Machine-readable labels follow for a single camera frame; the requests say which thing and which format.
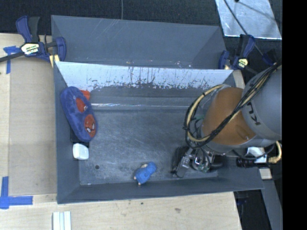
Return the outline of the dark metal gripper finger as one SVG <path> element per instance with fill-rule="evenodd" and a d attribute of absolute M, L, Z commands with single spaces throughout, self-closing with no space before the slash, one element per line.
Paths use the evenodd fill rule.
<path fill-rule="evenodd" d="M 190 154 L 188 153 L 189 147 L 178 147 L 175 150 L 173 160 L 172 160 L 172 173 L 176 173 L 176 167 L 180 161 L 180 159 L 184 156 L 189 156 Z"/>

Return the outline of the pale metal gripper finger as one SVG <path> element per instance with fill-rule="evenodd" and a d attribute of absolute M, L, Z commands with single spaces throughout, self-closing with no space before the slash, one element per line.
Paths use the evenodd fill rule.
<path fill-rule="evenodd" d="M 190 168 L 190 157 L 189 156 L 182 157 L 176 167 L 176 176 L 179 178 L 183 178 L 189 168 Z"/>

